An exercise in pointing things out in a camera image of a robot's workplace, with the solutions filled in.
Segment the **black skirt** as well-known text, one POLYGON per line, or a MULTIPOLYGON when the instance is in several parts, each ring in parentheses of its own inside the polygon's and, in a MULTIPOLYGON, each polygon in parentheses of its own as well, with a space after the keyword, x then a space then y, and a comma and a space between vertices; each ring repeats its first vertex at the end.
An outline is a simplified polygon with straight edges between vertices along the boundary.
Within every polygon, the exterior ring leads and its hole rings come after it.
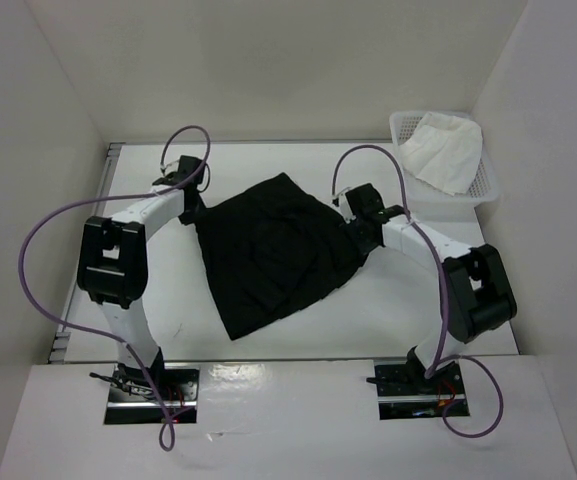
POLYGON ((343 217, 285 173, 205 210, 194 225, 231 340, 324 299, 366 261, 343 217))

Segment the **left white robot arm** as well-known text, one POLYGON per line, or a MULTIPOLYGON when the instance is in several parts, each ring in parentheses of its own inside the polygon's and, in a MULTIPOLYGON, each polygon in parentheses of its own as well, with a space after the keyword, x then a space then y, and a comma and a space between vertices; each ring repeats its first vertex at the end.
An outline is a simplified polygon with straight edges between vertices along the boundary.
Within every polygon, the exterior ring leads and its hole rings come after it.
POLYGON ((157 179, 149 196, 110 217, 84 224, 77 285, 96 303, 121 339, 116 381, 148 400, 166 390, 163 353, 146 318, 143 295, 149 279, 147 243, 177 218, 191 220, 204 207, 199 193, 205 163, 183 155, 177 169, 157 179))

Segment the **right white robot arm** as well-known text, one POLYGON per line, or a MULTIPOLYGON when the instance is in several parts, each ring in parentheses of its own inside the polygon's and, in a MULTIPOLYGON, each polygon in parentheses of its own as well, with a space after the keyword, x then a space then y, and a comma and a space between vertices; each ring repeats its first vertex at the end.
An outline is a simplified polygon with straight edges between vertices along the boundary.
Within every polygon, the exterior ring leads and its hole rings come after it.
POLYGON ((468 344, 516 316, 501 255, 489 244, 475 247, 452 239, 400 205, 385 206, 370 184, 347 191, 343 198, 351 212, 346 229, 361 252, 394 250, 437 275, 439 326, 409 350, 404 363, 409 387, 427 393, 468 344))

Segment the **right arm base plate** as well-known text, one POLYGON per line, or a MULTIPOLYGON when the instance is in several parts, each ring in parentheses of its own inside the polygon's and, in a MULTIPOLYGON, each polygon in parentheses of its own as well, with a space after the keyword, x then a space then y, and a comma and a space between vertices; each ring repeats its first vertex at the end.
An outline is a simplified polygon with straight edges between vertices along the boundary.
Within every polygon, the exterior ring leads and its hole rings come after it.
POLYGON ((376 361, 366 382, 376 388, 381 420, 468 417, 465 386, 458 364, 452 363, 430 380, 417 379, 401 360, 376 361))

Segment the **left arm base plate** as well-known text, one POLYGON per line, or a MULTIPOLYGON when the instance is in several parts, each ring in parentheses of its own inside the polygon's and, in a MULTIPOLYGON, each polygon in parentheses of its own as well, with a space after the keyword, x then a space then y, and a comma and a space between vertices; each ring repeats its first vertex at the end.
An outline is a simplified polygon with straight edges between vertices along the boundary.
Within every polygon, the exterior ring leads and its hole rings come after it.
MULTIPOLYGON (((104 416, 105 425, 162 424, 163 411, 153 389, 141 376, 129 376, 119 366, 111 376, 104 416)), ((171 368, 159 378, 159 395, 175 424, 194 424, 197 419, 199 370, 171 368)))

